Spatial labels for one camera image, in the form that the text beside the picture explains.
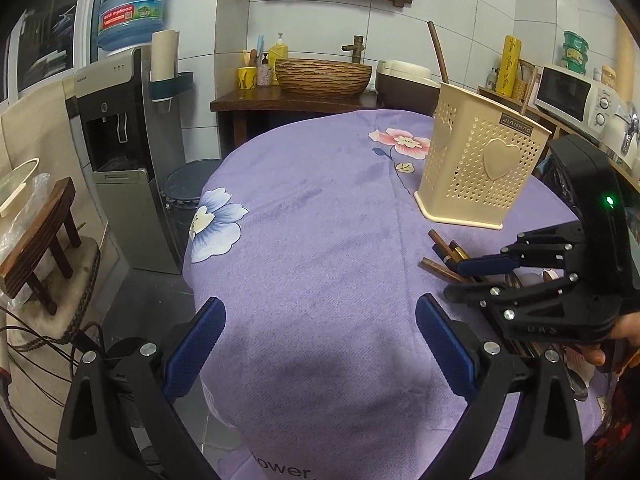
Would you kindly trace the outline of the person's right hand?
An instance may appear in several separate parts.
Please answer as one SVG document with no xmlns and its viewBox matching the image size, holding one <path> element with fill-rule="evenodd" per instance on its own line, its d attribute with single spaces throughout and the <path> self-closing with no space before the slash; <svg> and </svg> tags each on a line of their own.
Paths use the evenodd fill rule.
<svg viewBox="0 0 640 480">
<path fill-rule="evenodd" d="M 640 312 L 629 313 L 616 318 L 611 333 L 605 341 L 600 344 L 579 346 L 579 352 L 588 363 L 594 366 L 605 366 L 619 341 L 625 341 L 626 346 L 638 348 L 639 339 Z"/>
</svg>

